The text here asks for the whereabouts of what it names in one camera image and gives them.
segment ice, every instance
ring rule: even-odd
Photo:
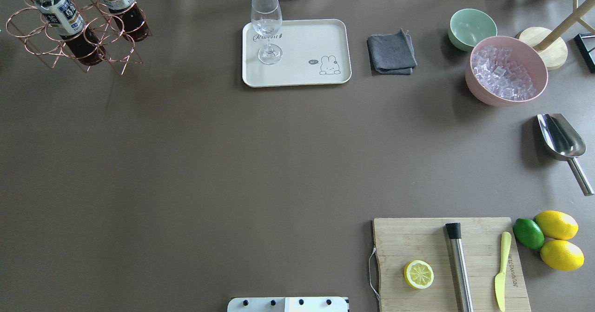
[[[510,60],[511,55],[511,48],[485,46],[471,56],[473,74],[497,96],[506,100],[529,100],[537,90],[527,69]]]

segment bowl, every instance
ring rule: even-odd
[[[492,93],[480,83],[476,78],[476,75],[473,73],[471,60],[473,55],[479,53],[487,46],[497,48],[508,47],[511,49],[508,60],[509,62],[514,61],[519,65],[523,65],[527,70],[527,74],[531,77],[533,88],[535,89],[533,96],[525,100],[508,100]],[[467,86],[471,93],[478,98],[478,100],[492,106],[512,106],[535,100],[535,98],[543,93],[543,90],[546,89],[546,85],[548,85],[548,69],[541,56],[539,56],[539,54],[526,43],[515,39],[514,37],[495,36],[480,41],[480,43],[478,43],[471,51],[465,69],[465,81],[467,82]]]
[[[450,18],[448,38],[461,51],[469,52],[479,41],[498,34],[494,20],[476,9],[462,9]]]

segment folded cloth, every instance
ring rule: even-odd
[[[417,66],[411,37],[403,30],[368,37],[368,51],[374,69],[381,74],[411,75]]]

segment metal scoop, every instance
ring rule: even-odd
[[[559,113],[538,114],[537,122],[542,130],[543,140],[553,156],[559,161],[568,161],[572,173],[585,196],[593,195],[593,188],[578,164],[577,157],[585,153],[585,143],[568,121]]]

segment wooden cutting board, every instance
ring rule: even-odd
[[[500,238],[512,234],[510,218],[376,218],[380,312],[458,312],[456,275],[444,224],[461,223],[463,252],[476,312],[498,312],[494,276],[500,271]],[[434,270],[434,283],[414,289],[403,278],[408,262],[421,259]],[[530,312],[527,287],[514,235],[505,289],[506,312]]]

